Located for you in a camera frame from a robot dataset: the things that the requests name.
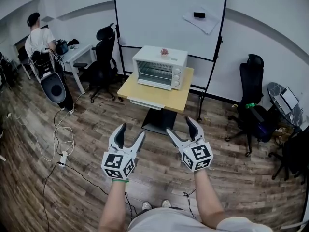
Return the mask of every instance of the power strip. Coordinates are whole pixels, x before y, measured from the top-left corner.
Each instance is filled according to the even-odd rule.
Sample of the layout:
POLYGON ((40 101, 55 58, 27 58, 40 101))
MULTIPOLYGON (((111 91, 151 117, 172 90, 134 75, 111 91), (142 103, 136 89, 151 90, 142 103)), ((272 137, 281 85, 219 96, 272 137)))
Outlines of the power strip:
POLYGON ((66 151, 62 151, 62 157, 60 158, 60 166, 61 167, 65 167, 65 164, 67 162, 67 156, 68 156, 68 153, 66 151))

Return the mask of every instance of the black cap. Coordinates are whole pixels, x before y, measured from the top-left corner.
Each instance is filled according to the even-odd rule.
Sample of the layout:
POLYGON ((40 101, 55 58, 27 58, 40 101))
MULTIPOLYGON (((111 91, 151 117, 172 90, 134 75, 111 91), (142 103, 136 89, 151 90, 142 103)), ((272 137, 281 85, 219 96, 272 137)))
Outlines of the black cap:
POLYGON ((40 14, 38 12, 31 14, 27 20, 28 26, 32 27, 37 22, 39 17, 40 17, 40 14))

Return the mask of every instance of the laptop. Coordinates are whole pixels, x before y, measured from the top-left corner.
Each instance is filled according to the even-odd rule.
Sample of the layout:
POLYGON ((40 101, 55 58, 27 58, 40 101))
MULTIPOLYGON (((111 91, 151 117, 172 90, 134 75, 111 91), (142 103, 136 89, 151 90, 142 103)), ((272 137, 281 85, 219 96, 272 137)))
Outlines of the laptop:
POLYGON ((274 98, 278 102, 285 115, 291 112, 292 109, 298 104, 298 99, 289 89, 289 87, 286 87, 280 95, 276 95, 274 98))

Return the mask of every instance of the person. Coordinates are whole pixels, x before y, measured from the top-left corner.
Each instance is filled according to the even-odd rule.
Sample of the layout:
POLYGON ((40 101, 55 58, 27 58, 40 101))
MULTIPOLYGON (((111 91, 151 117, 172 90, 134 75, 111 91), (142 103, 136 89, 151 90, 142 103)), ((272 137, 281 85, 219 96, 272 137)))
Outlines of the person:
MULTIPOLYGON (((205 169, 194 172, 197 207, 202 222, 180 208, 172 207, 164 200, 161 208, 152 209, 144 202, 142 212, 130 223, 128 232, 272 232, 272 229, 242 217, 229 217, 213 189, 205 169)), ((125 181, 113 179, 99 223, 99 232, 124 230, 125 181)))
POLYGON ((27 20, 27 25, 30 27, 30 35, 26 39, 25 49, 29 58, 33 55, 35 51, 41 53, 50 53, 51 62, 54 64, 55 72, 58 73, 63 86, 66 91, 66 97, 63 102, 58 103, 61 110, 65 108, 70 112, 74 113, 74 103, 73 98, 70 94, 68 86, 66 85, 64 79, 64 73, 62 66, 59 62, 55 62, 54 55, 56 51, 56 40, 50 29, 40 28, 40 14, 38 12, 33 13, 29 16, 27 20))

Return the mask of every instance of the shirt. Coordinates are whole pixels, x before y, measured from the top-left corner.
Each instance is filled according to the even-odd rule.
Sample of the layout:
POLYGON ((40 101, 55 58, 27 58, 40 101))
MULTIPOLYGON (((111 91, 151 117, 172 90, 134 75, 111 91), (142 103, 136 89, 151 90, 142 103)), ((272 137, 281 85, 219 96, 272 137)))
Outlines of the shirt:
POLYGON ((128 232, 272 232, 272 229, 242 217, 222 220, 217 229, 211 229, 183 210, 156 208, 135 218, 128 232))
POLYGON ((35 51, 43 53, 48 52, 48 50, 45 50, 45 48, 48 48, 48 43, 54 40, 55 38, 50 29, 37 28, 31 31, 25 43, 25 49, 27 51, 28 57, 31 57, 35 51))

